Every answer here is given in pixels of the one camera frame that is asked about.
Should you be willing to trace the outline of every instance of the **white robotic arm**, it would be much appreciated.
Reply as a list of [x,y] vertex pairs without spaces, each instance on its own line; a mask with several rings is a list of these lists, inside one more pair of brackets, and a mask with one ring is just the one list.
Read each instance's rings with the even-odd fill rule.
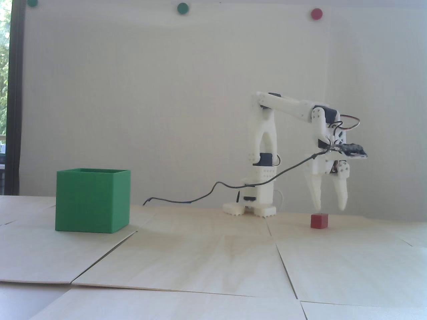
[[[244,180],[244,183],[248,185],[262,183],[276,175],[276,166],[280,164],[280,158],[277,155],[274,110],[312,124],[315,147],[328,151],[305,166],[304,173],[314,205],[319,212],[322,176],[332,175],[339,207],[344,210],[347,203],[346,179],[350,172],[346,160],[364,158],[366,154],[360,146],[346,144],[345,131],[355,128],[358,124],[350,128],[342,127],[341,116],[344,115],[322,103],[299,101],[276,93],[255,92],[252,95],[249,113],[249,161],[253,165],[253,173],[250,179]],[[264,144],[264,153],[260,152],[261,143]],[[245,188],[243,200],[238,204],[225,204],[224,211],[238,215],[249,207],[253,208],[256,215],[274,215],[276,208],[272,206],[273,183],[271,181],[261,186]]]

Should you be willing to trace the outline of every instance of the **green box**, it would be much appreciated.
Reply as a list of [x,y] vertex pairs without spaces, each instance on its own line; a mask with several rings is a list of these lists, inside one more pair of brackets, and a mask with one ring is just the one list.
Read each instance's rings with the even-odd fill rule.
[[130,170],[56,173],[56,231],[114,233],[129,224]]

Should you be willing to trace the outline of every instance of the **red cube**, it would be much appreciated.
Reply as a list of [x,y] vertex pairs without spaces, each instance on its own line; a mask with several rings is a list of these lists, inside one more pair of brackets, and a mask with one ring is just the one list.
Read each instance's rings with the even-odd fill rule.
[[313,229],[324,229],[328,227],[328,215],[326,213],[315,213],[311,215],[311,225]]

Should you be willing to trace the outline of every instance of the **green foliage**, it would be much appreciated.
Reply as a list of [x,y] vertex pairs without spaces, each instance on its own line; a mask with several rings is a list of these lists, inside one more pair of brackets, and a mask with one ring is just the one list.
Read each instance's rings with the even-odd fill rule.
[[6,134],[11,12],[12,0],[0,0],[0,134]]

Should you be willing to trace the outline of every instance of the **white cable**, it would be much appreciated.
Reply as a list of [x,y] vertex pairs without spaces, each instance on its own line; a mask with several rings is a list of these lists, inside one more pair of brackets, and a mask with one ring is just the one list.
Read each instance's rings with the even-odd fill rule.
[[280,212],[280,210],[282,209],[282,204],[283,204],[283,193],[279,189],[274,189],[274,191],[277,191],[278,193],[280,193],[280,196],[281,196],[280,206],[277,208],[277,211]]

